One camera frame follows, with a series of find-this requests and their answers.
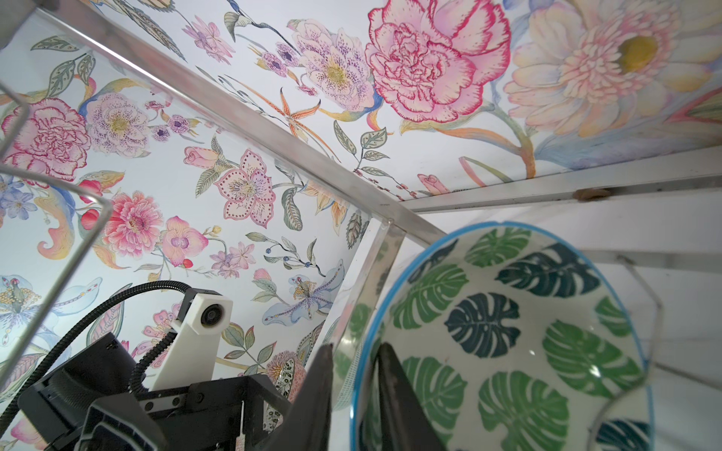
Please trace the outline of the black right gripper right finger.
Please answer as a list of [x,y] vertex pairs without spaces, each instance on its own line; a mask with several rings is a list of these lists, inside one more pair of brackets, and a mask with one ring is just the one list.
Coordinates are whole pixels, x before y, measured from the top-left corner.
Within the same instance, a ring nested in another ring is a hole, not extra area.
[[444,451],[393,347],[383,343],[376,357],[383,450]]

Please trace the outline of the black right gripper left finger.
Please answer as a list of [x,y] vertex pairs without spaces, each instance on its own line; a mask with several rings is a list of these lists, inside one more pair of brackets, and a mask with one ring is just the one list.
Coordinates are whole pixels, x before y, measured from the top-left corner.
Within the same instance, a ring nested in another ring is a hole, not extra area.
[[316,353],[289,413],[281,426],[271,434],[264,450],[328,449],[333,369],[333,345],[323,345]]

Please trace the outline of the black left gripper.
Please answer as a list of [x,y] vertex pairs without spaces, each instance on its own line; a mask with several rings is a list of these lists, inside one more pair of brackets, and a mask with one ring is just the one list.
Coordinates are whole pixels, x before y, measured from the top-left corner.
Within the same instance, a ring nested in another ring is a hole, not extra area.
[[76,450],[260,450],[270,433],[264,409],[291,409],[265,375],[99,398],[86,413]]

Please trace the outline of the green leaf pattern bowl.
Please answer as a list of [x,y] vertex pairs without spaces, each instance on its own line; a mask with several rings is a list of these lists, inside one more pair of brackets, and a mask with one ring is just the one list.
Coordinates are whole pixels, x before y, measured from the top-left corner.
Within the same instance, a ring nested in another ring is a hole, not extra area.
[[402,273],[361,351],[355,450],[383,446],[383,344],[446,449],[654,448],[647,364],[627,310],[587,257],[539,227],[465,227]]

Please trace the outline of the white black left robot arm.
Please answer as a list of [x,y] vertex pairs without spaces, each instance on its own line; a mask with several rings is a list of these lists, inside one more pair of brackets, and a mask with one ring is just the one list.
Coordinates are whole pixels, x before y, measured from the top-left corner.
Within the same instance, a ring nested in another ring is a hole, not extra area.
[[50,450],[233,450],[240,436],[260,449],[264,408],[291,408],[264,375],[133,395],[134,367],[106,334],[24,390],[18,406]]

